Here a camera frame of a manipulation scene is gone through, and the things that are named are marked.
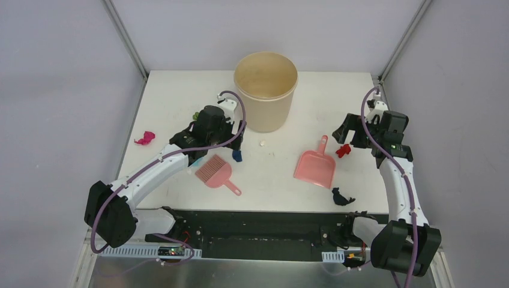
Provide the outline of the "blue paper scrap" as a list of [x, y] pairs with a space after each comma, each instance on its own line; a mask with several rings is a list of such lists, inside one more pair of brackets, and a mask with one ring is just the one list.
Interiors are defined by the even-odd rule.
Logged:
[[237, 162], [242, 162], [242, 153], [239, 150], [232, 151], [232, 158]]

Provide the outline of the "pink hand brush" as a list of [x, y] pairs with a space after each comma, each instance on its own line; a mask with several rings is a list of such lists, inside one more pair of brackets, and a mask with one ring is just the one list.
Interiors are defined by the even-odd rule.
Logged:
[[217, 154], [203, 164], [195, 175], [209, 188], [225, 186], [236, 196], [242, 195], [242, 191], [230, 181], [232, 166]]

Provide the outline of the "red paper scrap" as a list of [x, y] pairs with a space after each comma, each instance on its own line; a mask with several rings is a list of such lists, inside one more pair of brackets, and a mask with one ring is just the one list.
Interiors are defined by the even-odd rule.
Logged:
[[339, 157], [339, 158], [343, 158], [344, 156], [346, 155], [349, 155], [352, 151], [352, 148], [349, 144], [345, 144], [343, 146], [341, 146], [338, 150], [336, 150], [335, 154]]

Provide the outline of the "beige paper bucket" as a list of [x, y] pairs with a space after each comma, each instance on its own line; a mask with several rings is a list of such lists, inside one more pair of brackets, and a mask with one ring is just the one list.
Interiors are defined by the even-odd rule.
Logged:
[[287, 57], [256, 52], [239, 61], [233, 82], [245, 105], [248, 128], [270, 133], [286, 122], [298, 84], [298, 71]]

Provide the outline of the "pink dustpan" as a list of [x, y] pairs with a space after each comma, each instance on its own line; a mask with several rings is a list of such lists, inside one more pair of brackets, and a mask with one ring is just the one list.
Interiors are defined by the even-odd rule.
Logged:
[[294, 178], [327, 189], [332, 188], [336, 161], [325, 153], [328, 136], [323, 135], [317, 150], [302, 153], [294, 172]]

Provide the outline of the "black paper scrap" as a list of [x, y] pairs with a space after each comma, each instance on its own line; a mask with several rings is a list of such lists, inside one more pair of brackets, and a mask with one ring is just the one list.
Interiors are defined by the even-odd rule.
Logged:
[[349, 205], [349, 204], [353, 203], [354, 201], [356, 201], [356, 198], [345, 197], [345, 196], [341, 195], [339, 187], [334, 187], [331, 192], [333, 194], [333, 202], [336, 205], [346, 206], [346, 205]]

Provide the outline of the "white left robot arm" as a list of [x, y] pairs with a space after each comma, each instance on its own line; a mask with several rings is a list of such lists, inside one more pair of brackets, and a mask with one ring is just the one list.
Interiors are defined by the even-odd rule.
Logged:
[[187, 169], [210, 149], [241, 147], [245, 121], [233, 134], [234, 121], [218, 106], [205, 106], [189, 126], [177, 133], [153, 159], [110, 184], [89, 189], [84, 221], [106, 245], [117, 248], [134, 235], [161, 234], [167, 242], [182, 238], [183, 227], [168, 207], [139, 209], [138, 204], [174, 174]]

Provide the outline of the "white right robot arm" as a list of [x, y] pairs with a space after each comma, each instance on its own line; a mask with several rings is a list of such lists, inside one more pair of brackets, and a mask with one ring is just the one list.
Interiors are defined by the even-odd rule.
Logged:
[[408, 122], [406, 115], [393, 111], [378, 113], [371, 120], [349, 113], [333, 132], [333, 138], [344, 144], [353, 131], [351, 146], [371, 149], [389, 207], [385, 226], [366, 211], [348, 213], [334, 242], [341, 248], [366, 244], [375, 268], [422, 277], [442, 237], [439, 229], [430, 227], [418, 201], [412, 151], [402, 143]]

